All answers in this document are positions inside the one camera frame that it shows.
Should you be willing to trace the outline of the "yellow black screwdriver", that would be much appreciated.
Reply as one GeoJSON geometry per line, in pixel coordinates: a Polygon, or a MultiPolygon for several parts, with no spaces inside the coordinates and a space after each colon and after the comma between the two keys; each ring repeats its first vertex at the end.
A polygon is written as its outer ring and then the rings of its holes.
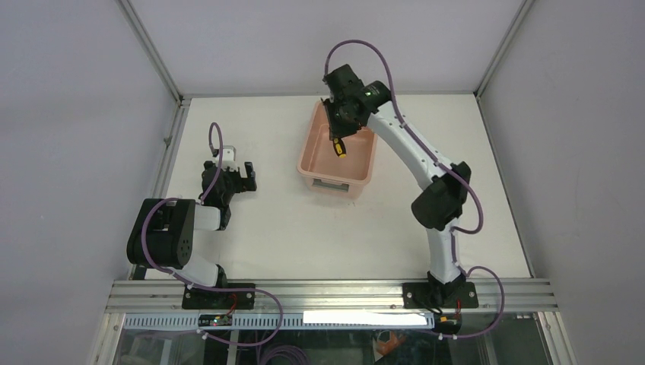
{"type": "Polygon", "coordinates": [[[340,138],[333,138],[332,145],[337,157],[345,158],[347,156],[347,149],[343,140],[341,140],[340,138]]]}

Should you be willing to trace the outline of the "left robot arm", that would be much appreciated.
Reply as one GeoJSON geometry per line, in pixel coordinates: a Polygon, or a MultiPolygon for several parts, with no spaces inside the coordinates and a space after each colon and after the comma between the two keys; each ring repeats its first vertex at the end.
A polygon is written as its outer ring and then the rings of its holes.
{"type": "Polygon", "coordinates": [[[205,161],[202,188],[205,202],[175,198],[160,204],[160,198],[146,198],[126,244],[130,263],[179,275],[192,286],[201,285],[200,300],[211,309],[223,307],[229,298],[224,269],[193,252],[194,232],[222,231],[230,222],[230,203],[236,194],[257,190],[251,162],[245,173],[233,161],[218,170],[214,161],[205,161]]]}

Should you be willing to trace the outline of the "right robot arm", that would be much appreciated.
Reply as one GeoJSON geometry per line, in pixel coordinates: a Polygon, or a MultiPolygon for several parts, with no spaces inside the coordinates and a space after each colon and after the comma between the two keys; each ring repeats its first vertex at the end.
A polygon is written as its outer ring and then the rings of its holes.
{"type": "Polygon", "coordinates": [[[383,82],[364,84],[350,65],[325,74],[322,80],[329,89],[322,104],[335,154],[344,157],[344,138],[368,128],[387,143],[416,179],[421,194],[412,202],[411,211],[427,231],[431,251],[428,294],[435,306],[451,306],[465,284],[453,232],[467,199],[469,165],[451,163],[433,152],[404,120],[394,93],[383,82]]]}

